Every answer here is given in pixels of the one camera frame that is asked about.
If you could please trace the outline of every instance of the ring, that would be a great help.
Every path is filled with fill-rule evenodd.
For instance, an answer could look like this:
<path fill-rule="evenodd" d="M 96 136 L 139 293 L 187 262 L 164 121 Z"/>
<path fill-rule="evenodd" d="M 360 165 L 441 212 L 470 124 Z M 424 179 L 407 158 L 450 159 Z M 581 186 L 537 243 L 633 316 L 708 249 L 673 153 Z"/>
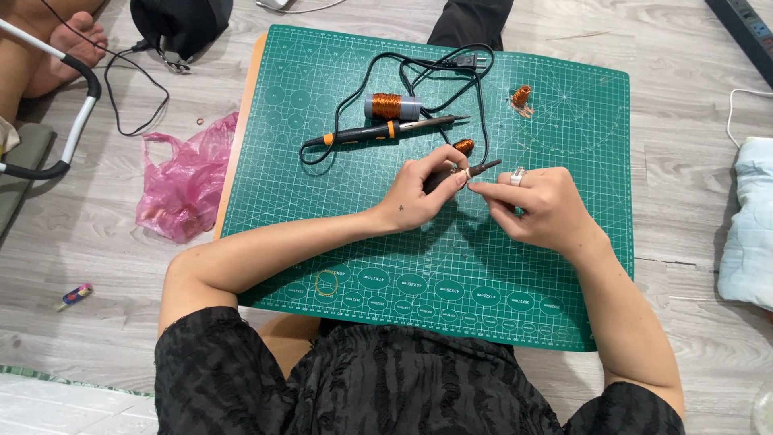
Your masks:
<path fill-rule="evenodd" d="M 512 175 L 510 176 L 510 184 L 513 186 L 521 186 L 521 179 L 523 179 L 523 176 L 526 175 L 526 170 L 523 169 L 523 166 L 518 166 L 515 171 L 512 172 Z"/>

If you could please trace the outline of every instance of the black power cord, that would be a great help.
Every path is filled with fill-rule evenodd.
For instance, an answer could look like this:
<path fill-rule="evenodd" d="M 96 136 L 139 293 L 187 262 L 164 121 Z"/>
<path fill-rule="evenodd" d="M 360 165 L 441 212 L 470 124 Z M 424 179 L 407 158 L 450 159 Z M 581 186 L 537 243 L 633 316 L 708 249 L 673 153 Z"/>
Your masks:
<path fill-rule="evenodd" d="M 147 41 L 142 40 L 142 41 L 136 43 L 130 49 L 126 49 L 126 50 L 123 50 L 123 51 L 119 51 L 118 53 L 115 53 L 113 51 L 108 50 L 106 47 L 103 47 L 103 46 L 95 43 L 94 41 L 88 39 L 81 32 L 78 32 L 77 30 L 75 30 L 72 27 L 70 27 L 70 25 L 67 24 L 67 21 L 62 19 L 62 17 L 59 16 L 59 14 L 56 13 L 56 11 L 51 7 L 51 5 L 49 5 L 48 2 L 46 2 L 46 0 L 40 0 L 40 1 L 48 8 L 48 10 L 51 11 L 52 14 L 54 14 L 56 19 L 58 19 L 62 24 L 64 24 L 64 26 L 67 27 L 72 33 L 75 33 L 81 39 L 83 39 L 84 41 L 88 42 L 89 44 L 95 46 L 96 48 L 98 48 L 100 50 L 104 50 L 105 53 L 109 53 L 109 54 L 113 55 L 112 59 L 110 59 L 110 61 L 107 62 L 107 66 L 104 69 L 104 83 L 105 83 L 105 86 L 107 87 L 107 94 L 110 95 L 110 104 L 113 106 L 113 113 L 115 113 L 115 125 L 118 128 L 118 132 L 121 133 L 124 136 L 134 136 L 134 135 L 137 135 L 139 132 L 141 132 L 146 127 L 148 127 L 150 124 L 152 124 L 153 121 L 156 119 L 156 117 L 158 117 L 158 114 L 161 113 L 161 110 L 166 106 L 167 103 L 169 103 L 169 91 L 167 91 L 165 87 L 160 85 L 159 82 L 155 81 L 153 79 L 153 77 L 151 77 L 151 75 L 148 74 L 148 71 L 145 71 L 144 69 L 142 69 L 142 67 L 137 65 L 134 61 L 129 60 L 128 58 L 124 57 L 125 54 L 138 53 L 138 52 L 141 52 L 141 51 L 148 50 L 148 49 L 151 48 L 151 45 Z M 113 88 L 110 86 L 110 80 L 108 80 L 108 78 L 107 78 L 107 73 L 110 71 L 110 68 L 113 66 L 113 63 L 115 63 L 115 61 L 117 59 L 126 60 L 127 62 L 131 63 L 135 68 L 137 68 L 138 71 L 143 73 L 148 78 L 148 80 L 150 80 L 151 83 L 153 83 L 154 86 L 156 86 L 158 89 L 161 89 L 162 91 L 164 91 L 164 94 L 165 94 L 164 101 L 162 101 L 161 104 L 158 105 L 158 108 L 155 109 L 155 113 L 153 114 L 153 116 L 146 123 L 144 123 L 143 125 L 140 125 L 137 129 L 135 129 L 131 133 L 126 133 L 123 130 L 121 130 L 121 116 L 118 114 L 118 107 L 115 104 L 115 98 L 113 97 Z"/>
<path fill-rule="evenodd" d="M 465 56 L 459 56 L 459 53 L 464 50 L 482 50 L 487 52 L 487 54 L 490 56 L 489 63 L 485 67 L 483 67 L 482 72 L 478 72 L 476 69 L 480 68 L 477 65 L 477 56 L 472 56 L 472 61 L 466 62 L 465 60 L 469 60 L 470 57 Z M 480 118 L 481 118 L 481 130 L 483 132 L 483 142 L 484 142 L 484 148 L 483 148 L 483 159 L 479 164 L 485 163 L 486 159 L 489 157 L 489 134 L 486 131 L 485 127 L 485 113 L 483 108 L 483 91 L 481 87 L 481 79 L 485 77 L 486 74 L 489 73 L 492 66 L 494 65 L 494 50 L 483 43 L 473 43 L 473 44 L 467 44 L 465 46 L 459 47 L 456 50 L 451 51 L 449 54 L 446 54 L 445 56 L 441 57 L 438 60 L 432 61 L 432 60 L 422 60 L 422 59 L 414 59 L 412 57 L 405 56 L 400 53 L 395 52 L 385 52 L 376 55 L 368 65 L 368 69 L 365 72 L 365 77 L 363 78 L 363 82 L 360 84 L 360 86 L 357 88 L 356 91 L 354 91 L 350 96 L 346 97 L 339 103 L 338 107 L 335 108 L 335 117 L 334 117 L 334 126 L 333 126 L 333 133 L 332 133 L 332 143 L 335 143 L 335 138 L 338 135 L 339 131 L 339 118 L 341 116 L 341 110 L 344 106 L 346 106 L 351 100 L 357 98 L 362 92 L 363 89 L 365 89 L 365 85 L 368 83 L 368 78 L 370 77 L 370 72 L 373 70 L 373 66 L 376 64 L 376 62 L 380 59 L 383 59 L 385 57 L 391 57 L 394 59 L 401 60 L 400 62 L 400 79 L 403 81 L 403 86 L 405 86 L 408 94 L 410 96 L 415 97 L 416 96 L 416 86 L 421 82 L 422 79 L 424 79 L 429 73 L 433 71 L 456 71 L 456 72 L 464 72 L 464 73 L 470 73 L 472 74 L 471 79 L 465 84 L 459 91 L 457 91 L 455 94 L 453 94 L 445 103 L 440 104 L 439 106 L 435 108 L 422 108 L 421 114 L 425 118 L 432 118 L 432 114 L 437 113 L 446 107 L 448 107 L 451 103 L 453 103 L 457 98 L 461 97 L 462 94 L 464 94 L 472 85 L 475 85 L 477 89 L 478 94 L 478 109 L 480 111 Z M 416 78 L 411 81 L 407 74 L 405 73 L 404 68 L 407 65 L 415 64 L 419 67 L 424 68 L 417 76 Z M 446 141 L 446 143 L 450 143 L 448 140 L 448 135 L 446 132 L 438 127 L 438 131 L 443 136 L 443 139 Z M 326 146 L 325 152 L 317 159 L 314 160 L 307 160 L 304 158 L 303 154 L 306 148 L 309 146 L 314 145 L 303 145 L 298 150 L 298 158 L 301 160 L 301 162 L 307 164 L 307 165 L 315 165 L 317 163 L 320 163 L 322 160 L 324 160 L 332 151 L 333 145 Z"/>

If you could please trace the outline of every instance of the person's right hand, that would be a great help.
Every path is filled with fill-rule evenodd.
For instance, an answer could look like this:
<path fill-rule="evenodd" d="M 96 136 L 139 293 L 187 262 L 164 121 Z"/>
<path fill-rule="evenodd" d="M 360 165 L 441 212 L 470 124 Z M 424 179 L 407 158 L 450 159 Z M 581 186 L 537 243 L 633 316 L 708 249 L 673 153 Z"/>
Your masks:
<path fill-rule="evenodd" d="M 510 175 L 502 173 L 496 183 L 469 183 L 468 187 L 483 195 L 492 217 L 511 238 L 554 249 L 570 262 L 609 244 L 604 230 L 585 209 L 569 170 L 527 171 L 520 187 L 510 185 Z M 515 207 L 523 210 L 521 216 L 513 213 Z"/>

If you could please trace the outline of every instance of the white cable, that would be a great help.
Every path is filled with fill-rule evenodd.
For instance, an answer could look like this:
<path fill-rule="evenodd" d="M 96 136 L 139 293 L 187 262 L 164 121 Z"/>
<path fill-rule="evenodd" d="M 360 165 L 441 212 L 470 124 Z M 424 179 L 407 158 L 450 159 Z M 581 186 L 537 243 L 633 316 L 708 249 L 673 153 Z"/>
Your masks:
<path fill-rule="evenodd" d="M 733 141 L 736 147 L 738 149 L 741 149 L 741 145 L 738 143 L 737 140 L 733 137 L 733 134 L 730 133 L 730 120 L 733 118 L 733 94 L 736 92 L 747 92 L 749 94 L 753 95 L 761 95 L 762 97 L 768 97 L 773 98 L 773 92 L 762 92 L 762 91 L 751 91 L 749 89 L 733 89 L 730 92 L 730 113 L 727 114 L 727 135 L 730 137 L 730 140 Z"/>
<path fill-rule="evenodd" d="M 264 5 L 260 1 L 256 1 L 255 4 L 260 6 L 261 8 L 270 9 L 270 10 L 272 10 L 274 12 L 279 12 L 279 13 L 281 13 L 283 15 L 293 15 L 293 14 L 305 14 L 306 12 L 321 11 L 323 9 L 332 8 L 335 5 L 340 5 L 341 3 L 345 2 L 345 1 L 346 0 L 338 0 L 337 2 L 333 2 L 333 3 L 329 4 L 329 5 L 325 5 L 325 6 L 322 6 L 322 7 L 319 7 L 319 8 L 314 8 L 314 9 L 305 9 L 303 11 L 283 11 L 282 9 L 276 9 L 276 8 L 272 8 L 269 5 Z"/>

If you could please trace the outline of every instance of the black foam grip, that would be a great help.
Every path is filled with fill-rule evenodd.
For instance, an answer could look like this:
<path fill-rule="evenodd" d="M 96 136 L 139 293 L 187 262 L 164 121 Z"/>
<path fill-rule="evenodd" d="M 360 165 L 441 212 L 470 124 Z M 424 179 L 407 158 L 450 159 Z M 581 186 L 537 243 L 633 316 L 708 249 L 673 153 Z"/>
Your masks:
<path fill-rule="evenodd" d="M 99 82 L 97 75 L 91 70 L 91 68 L 87 67 L 83 62 L 69 54 L 64 55 L 62 63 L 78 71 L 80 75 L 86 79 L 86 83 L 89 87 L 89 91 L 86 93 L 87 96 L 94 97 L 97 100 L 100 99 L 102 96 L 102 84 Z"/>
<path fill-rule="evenodd" d="M 47 170 L 31 170 L 17 165 L 5 165 L 3 174 L 23 178 L 24 180 L 51 180 L 70 170 L 70 164 L 60 160 Z"/>

